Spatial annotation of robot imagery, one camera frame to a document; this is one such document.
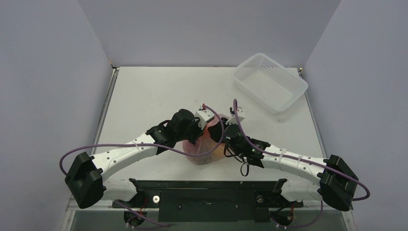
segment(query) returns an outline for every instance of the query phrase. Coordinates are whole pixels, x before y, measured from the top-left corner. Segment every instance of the plastic bin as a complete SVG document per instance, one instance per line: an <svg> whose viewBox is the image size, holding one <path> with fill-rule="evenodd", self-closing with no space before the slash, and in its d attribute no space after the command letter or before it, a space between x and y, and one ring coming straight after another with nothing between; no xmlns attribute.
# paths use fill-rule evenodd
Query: plastic bin
<svg viewBox="0 0 408 231"><path fill-rule="evenodd" d="M308 84L268 56L258 53L232 73L237 87L271 114L284 111Z"/></svg>

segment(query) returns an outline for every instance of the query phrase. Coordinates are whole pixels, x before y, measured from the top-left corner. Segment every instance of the plastic bag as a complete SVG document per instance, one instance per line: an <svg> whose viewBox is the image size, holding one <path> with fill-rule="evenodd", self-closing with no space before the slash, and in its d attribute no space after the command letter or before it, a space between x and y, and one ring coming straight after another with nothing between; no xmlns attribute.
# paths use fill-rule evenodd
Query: plastic bag
<svg viewBox="0 0 408 231"><path fill-rule="evenodd" d="M219 115L220 117L225 117L228 118L228 116L225 115ZM198 155L202 153L206 153L213 149L217 143L213 141L210 137L210 133L208 132L208 127L214 126L218 123L218 118L215 117L211 122L207 124L207 127L204 130L204 134L198 138L196 141L196 144L193 145L192 143L188 141L183 141L183 150L185 153L191 154L191 155ZM189 159L191 162L197 165L203 165L210 163L212 161L216 161L219 159L222 159L224 156L224 144L220 144L213 152L207 155L202 155L202 156L186 156L187 159Z"/></svg>

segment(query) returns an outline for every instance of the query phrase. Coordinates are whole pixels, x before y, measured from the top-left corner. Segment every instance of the tabletop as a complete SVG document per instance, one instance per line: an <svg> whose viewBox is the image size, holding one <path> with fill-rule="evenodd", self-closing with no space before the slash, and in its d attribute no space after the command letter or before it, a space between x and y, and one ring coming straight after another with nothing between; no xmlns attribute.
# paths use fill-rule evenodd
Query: tabletop
<svg viewBox="0 0 408 231"><path fill-rule="evenodd" d="M242 122L246 135L288 151L323 157L305 95L283 113L271 115L234 86L233 67L120 67L98 143L126 143L152 126L171 119L184 108L195 112L205 103L217 113L230 115L234 98L246 111ZM288 68L298 74L296 68ZM176 148L182 150L181 143ZM98 148L96 153L109 148ZM171 151L145 158L115 173L115 179L138 180L299 180L276 169L250 166L247 177L241 164L223 158L195 165Z"/></svg>

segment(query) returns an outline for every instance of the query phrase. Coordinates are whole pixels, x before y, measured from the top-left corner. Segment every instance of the white plastic basket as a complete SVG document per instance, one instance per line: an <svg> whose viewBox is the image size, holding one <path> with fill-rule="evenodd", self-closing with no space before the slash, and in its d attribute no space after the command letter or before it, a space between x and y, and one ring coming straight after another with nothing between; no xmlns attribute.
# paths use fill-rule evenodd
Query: white plastic basket
<svg viewBox="0 0 408 231"><path fill-rule="evenodd" d="M258 53L232 73L237 87L271 114L284 111L308 84L268 56Z"/></svg>

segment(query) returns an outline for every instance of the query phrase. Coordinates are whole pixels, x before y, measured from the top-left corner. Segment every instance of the screw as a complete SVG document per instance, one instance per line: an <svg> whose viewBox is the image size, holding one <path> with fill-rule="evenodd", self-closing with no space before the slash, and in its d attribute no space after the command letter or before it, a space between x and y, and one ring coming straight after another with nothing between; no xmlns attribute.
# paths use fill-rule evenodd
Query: screw
<svg viewBox="0 0 408 231"><path fill-rule="evenodd" d="M153 202L154 202L154 203L157 204L157 203L159 203L159 201L160 201L160 197L159 197L159 196L154 196L154 197L153 197Z"/></svg>
<svg viewBox="0 0 408 231"><path fill-rule="evenodd" d="M258 203L262 203L264 201L264 197L259 195L256 197L256 201L258 201Z"/></svg>

